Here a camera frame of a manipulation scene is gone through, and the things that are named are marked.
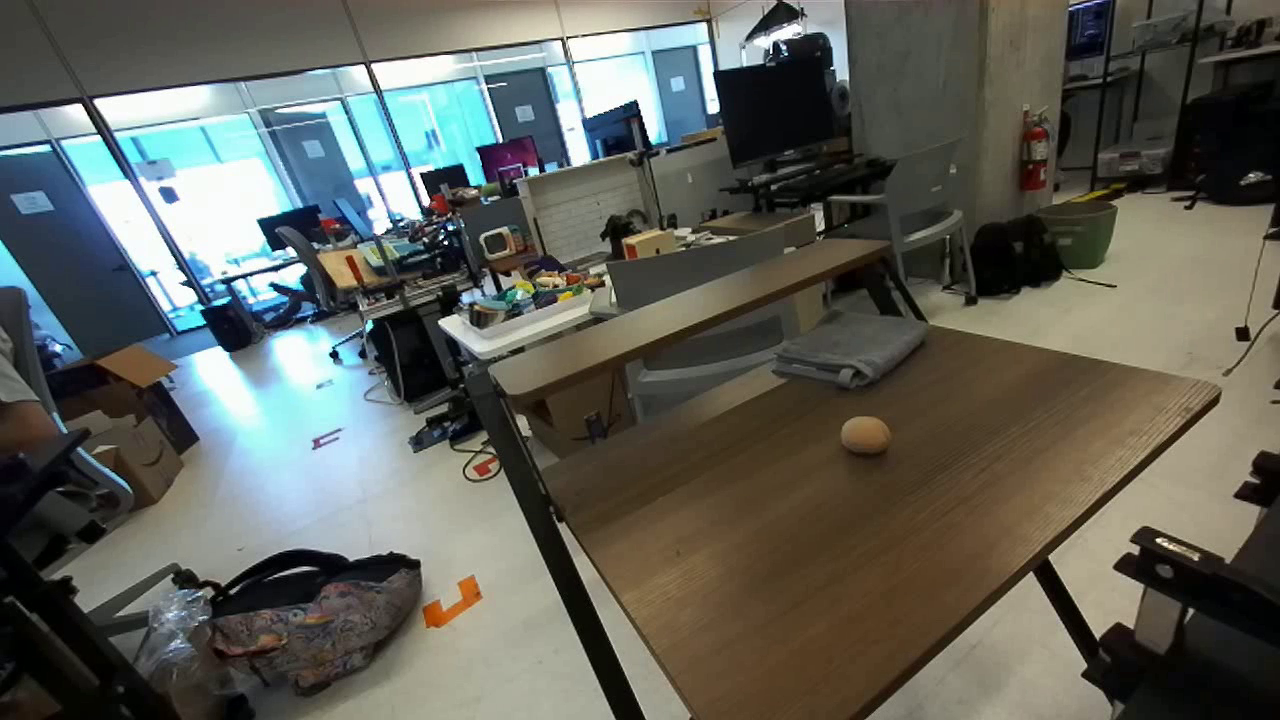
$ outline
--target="paper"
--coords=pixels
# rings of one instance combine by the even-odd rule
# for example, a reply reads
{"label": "paper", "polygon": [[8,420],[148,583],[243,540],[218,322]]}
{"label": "paper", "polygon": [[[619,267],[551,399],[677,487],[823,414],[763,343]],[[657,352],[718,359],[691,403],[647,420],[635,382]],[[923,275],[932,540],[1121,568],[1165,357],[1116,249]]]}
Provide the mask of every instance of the paper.
{"label": "paper", "polygon": [[14,191],[8,194],[20,216],[48,216],[53,201],[43,191]]}
{"label": "paper", "polygon": [[310,154],[310,161],[319,161],[319,154],[326,154],[326,142],[319,142],[318,137],[310,137],[310,138],[306,138],[306,154]]}

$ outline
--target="backpack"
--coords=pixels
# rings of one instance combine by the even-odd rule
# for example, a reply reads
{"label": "backpack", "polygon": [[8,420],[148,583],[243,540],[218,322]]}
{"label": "backpack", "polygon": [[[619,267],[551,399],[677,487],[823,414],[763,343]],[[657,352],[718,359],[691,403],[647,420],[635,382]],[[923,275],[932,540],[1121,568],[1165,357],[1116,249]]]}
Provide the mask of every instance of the backpack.
{"label": "backpack", "polygon": [[983,223],[968,251],[977,295],[1018,295],[1019,288],[1042,288],[1064,275],[1064,259],[1057,255],[1042,216]]}
{"label": "backpack", "polygon": [[234,583],[192,571],[179,588],[212,588],[212,647],[265,688],[313,694],[372,662],[422,609],[425,581],[413,554],[276,552]]}
{"label": "backpack", "polygon": [[1028,288],[1064,275],[1064,259],[1057,255],[1057,243],[1050,243],[1050,223],[1042,216],[1012,221],[1012,241],[1019,249],[1019,275]]}
{"label": "backpack", "polygon": [[983,223],[972,237],[972,284],[977,295],[1018,295],[1025,288],[1012,228]]}

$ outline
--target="table top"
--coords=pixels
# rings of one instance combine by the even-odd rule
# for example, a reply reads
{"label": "table top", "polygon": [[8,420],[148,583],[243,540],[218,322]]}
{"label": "table top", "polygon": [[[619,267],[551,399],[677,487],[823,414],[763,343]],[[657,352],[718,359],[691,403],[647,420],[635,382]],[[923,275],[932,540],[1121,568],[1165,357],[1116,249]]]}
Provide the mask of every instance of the table top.
{"label": "table top", "polygon": [[243,265],[234,265],[218,275],[207,275],[212,284],[242,284],[250,275],[268,275],[268,271],[281,271],[289,265],[301,265],[293,251],[281,251],[281,255],[256,255],[256,259],[243,259]]}
{"label": "table top", "polygon": [[1249,63],[1249,58],[1264,58],[1264,56],[1280,56],[1280,42],[1228,49],[1228,53],[1199,56],[1199,63]]}
{"label": "table top", "polygon": [[572,333],[582,322],[594,322],[594,295],[576,295],[570,305],[533,308],[517,321],[472,327],[463,312],[440,316],[440,327],[476,359],[493,362],[500,357],[513,357],[520,349],[533,349],[547,336]]}
{"label": "table top", "polygon": [[[1215,397],[932,327],[864,390],[753,373],[547,487],[691,717],[860,717]],[[841,453],[856,411],[890,454]]]}
{"label": "table top", "polygon": [[319,249],[319,267],[326,267],[326,275],[334,281],[334,288],[342,288],[342,293],[359,293],[359,288],[393,284],[393,281],[376,275],[376,271],[364,265],[359,249]]}
{"label": "table top", "polygon": [[508,357],[493,362],[493,381],[508,390],[508,399],[529,403],[563,388],[582,377],[594,377],[610,362],[635,359],[663,343],[677,343],[718,321],[753,312],[769,300],[792,295],[808,284],[832,281],[854,267],[867,267],[883,259],[883,241],[827,241],[803,243],[790,255],[763,259],[755,267],[721,275],[712,284],[677,293],[662,305],[613,316],[585,333],[539,343],[536,352]]}

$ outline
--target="box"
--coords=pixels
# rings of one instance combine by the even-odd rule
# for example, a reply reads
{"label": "box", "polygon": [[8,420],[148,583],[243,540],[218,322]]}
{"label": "box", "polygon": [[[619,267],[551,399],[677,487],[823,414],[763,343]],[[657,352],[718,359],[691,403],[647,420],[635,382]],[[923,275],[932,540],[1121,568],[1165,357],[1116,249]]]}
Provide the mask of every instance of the box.
{"label": "box", "polygon": [[1116,203],[1051,203],[1037,216],[1067,267],[1101,267],[1110,259]]}
{"label": "box", "polygon": [[635,231],[625,241],[625,259],[673,255],[673,251],[683,251],[680,237],[673,231]]}
{"label": "box", "polygon": [[619,430],[635,422],[628,377],[619,369],[558,388],[523,406],[523,414],[529,430],[558,454],[589,447],[596,426]]}
{"label": "box", "polygon": [[200,435],[165,388],[169,373],[171,359],[148,352],[145,343],[129,343],[97,362],[53,373],[48,388],[65,420],[90,411],[148,414],[178,453],[189,453]]}
{"label": "box", "polygon": [[165,441],[157,420],[123,420],[123,422],[90,420],[90,422],[102,422],[90,435],[91,454],[129,478],[140,509],[157,505],[171,487],[185,459]]}

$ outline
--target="computer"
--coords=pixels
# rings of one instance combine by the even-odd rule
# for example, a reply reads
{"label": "computer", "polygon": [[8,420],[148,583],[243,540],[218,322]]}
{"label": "computer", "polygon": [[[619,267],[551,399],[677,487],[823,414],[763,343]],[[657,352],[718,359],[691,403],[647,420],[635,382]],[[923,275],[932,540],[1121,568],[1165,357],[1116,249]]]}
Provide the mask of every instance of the computer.
{"label": "computer", "polygon": [[625,154],[625,152],[653,152],[653,138],[647,138],[647,129],[644,129],[635,101],[610,109],[600,116],[589,116],[585,129],[589,129],[594,161]]}
{"label": "computer", "polygon": [[451,187],[451,191],[458,191],[458,187],[472,187],[463,165],[446,165],[446,167],[422,172],[422,180],[425,180],[425,191],[427,191],[427,194],[435,194],[435,191],[446,191],[446,187]]}
{"label": "computer", "polygon": [[533,137],[517,137],[506,142],[482,142],[482,167],[488,185],[517,185],[520,175],[529,175],[533,167],[539,167],[536,154],[536,138]]}
{"label": "computer", "polygon": [[718,73],[729,161],[775,161],[845,132],[836,73],[823,63],[755,63]]}
{"label": "computer", "polygon": [[289,241],[276,228],[295,228],[310,241],[319,241],[319,203],[306,203],[281,216],[262,216],[256,228],[265,231],[273,251],[289,251]]}

